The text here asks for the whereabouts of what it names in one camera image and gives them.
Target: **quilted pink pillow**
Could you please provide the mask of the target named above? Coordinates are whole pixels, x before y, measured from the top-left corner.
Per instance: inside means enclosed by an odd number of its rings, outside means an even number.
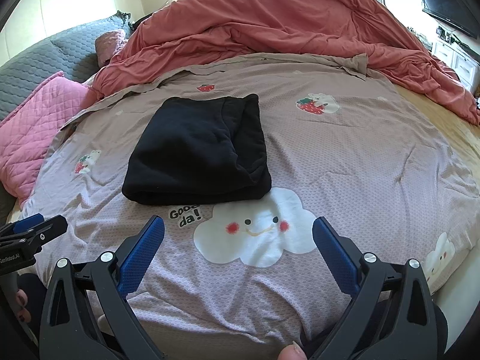
[[[122,29],[105,32],[95,39],[95,51],[97,52],[98,66],[108,65],[111,58],[120,52],[127,44],[126,34]]]
[[[21,205],[30,196],[55,134],[91,105],[88,92],[60,71],[37,86],[0,123],[0,181]]]

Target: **black television screen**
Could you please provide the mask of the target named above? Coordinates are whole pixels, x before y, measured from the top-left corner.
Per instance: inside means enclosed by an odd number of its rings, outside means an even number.
[[[423,0],[423,11],[477,38],[480,26],[474,17],[457,0]]]

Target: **cartoon print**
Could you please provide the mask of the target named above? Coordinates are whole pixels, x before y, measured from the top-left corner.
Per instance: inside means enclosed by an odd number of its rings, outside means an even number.
[[[308,97],[297,101],[297,108],[311,114],[333,114],[340,109],[333,96],[323,93],[309,93]]]
[[[427,282],[431,284],[441,271],[448,265],[455,255],[455,245],[447,238],[447,233],[438,237],[435,250],[431,251],[423,264],[423,272]]]
[[[215,89],[215,85],[213,85],[213,84],[203,84],[203,85],[197,86],[197,89],[200,92],[210,92],[210,91],[213,91],[213,89]]]
[[[95,165],[102,150],[92,150],[90,154],[84,155],[80,160],[77,162],[75,166],[75,173],[88,173],[92,170],[92,166]]]
[[[179,206],[169,210],[170,219],[178,219],[178,227],[184,227],[202,219],[200,205]]]
[[[314,250],[314,220],[294,191],[273,187],[260,200],[215,205],[212,218],[195,229],[193,241],[212,263],[240,258],[248,266],[265,268],[275,264],[284,250],[294,254]]]

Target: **red blanket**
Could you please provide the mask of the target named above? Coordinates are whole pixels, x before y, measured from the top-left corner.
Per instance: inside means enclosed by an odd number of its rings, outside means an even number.
[[[97,98],[188,65],[255,52],[352,57],[480,123],[471,93],[375,0],[178,0],[143,22],[93,83]]]

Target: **smile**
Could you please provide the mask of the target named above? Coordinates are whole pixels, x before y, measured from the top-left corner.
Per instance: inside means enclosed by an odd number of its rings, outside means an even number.
[[[247,229],[247,234],[252,237],[258,237],[260,234],[266,233],[267,231],[273,230],[273,225],[270,225],[270,227],[266,228],[265,230],[262,230],[260,233],[252,233],[250,230]]]

